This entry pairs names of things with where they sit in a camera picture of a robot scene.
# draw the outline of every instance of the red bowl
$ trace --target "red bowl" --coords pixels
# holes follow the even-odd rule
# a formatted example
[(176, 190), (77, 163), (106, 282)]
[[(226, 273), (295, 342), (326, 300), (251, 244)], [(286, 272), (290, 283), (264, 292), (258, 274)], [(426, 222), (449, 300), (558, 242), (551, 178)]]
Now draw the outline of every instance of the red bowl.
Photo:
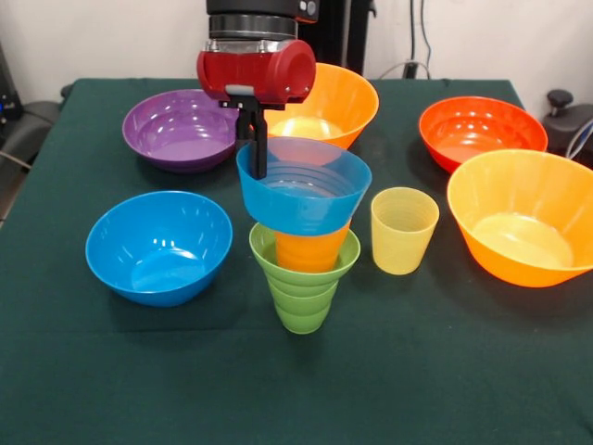
[(459, 96), (427, 108), (420, 135), (433, 159), (453, 173), (481, 153), (504, 148), (546, 151), (548, 136), (541, 123), (524, 109), (502, 100)]

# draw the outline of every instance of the purple bowl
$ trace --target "purple bowl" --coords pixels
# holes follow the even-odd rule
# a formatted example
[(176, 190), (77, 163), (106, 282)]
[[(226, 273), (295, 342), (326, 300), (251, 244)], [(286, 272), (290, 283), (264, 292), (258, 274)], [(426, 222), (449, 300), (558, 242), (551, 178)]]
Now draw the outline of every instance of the purple bowl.
[(205, 172), (233, 153), (237, 113), (220, 108), (203, 90), (169, 91), (130, 110), (123, 120), (123, 138), (162, 170)]

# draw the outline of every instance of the blue bowl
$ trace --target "blue bowl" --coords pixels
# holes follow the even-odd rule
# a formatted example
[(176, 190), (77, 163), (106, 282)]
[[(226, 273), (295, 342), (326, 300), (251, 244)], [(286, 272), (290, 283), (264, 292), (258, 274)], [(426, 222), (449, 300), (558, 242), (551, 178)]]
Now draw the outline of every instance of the blue bowl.
[(123, 201), (99, 219), (86, 240), (86, 261), (126, 299), (172, 307), (212, 282), (232, 242), (231, 220), (214, 201), (153, 192)]
[(268, 174), (251, 176), (249, 146), (237, 154), (243, 200), (262, 225), (290, 235), (326, 235), (344, 227), (371, 185), (369, 166), (324, 142), (295, 137), (268, 140)]

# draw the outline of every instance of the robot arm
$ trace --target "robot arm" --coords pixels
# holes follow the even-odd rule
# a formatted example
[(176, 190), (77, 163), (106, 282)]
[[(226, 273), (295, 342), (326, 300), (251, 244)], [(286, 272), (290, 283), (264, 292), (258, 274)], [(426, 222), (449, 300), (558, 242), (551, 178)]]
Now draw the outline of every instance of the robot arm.
[(265, 109), (301, 103), (315, 80), (315, 56), (298, 23), (319, 16), (319, 0), (207, 0), (209, 39), (197, 59), (204, 91), (238, 108), (237, 146), (251, 144), (251, 172), (266, 176)]

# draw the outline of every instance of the yellow-orange bowl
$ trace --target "yellow-orange bowl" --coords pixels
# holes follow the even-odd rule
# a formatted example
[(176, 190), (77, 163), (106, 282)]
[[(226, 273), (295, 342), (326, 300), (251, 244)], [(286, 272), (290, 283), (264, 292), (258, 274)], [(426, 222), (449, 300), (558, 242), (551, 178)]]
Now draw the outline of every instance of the yellow-orange bowl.
[(593, 269), (593, 171), (558, 155), (488, 152), (451, 175), (448, 205), (475, 260), (517, 286)]
[(379, 110), (379, 95), (352, 70), (316, 64), (315, 83), (302, 104), (265, 111), (268, 135), (315, 139), (348, 150)]

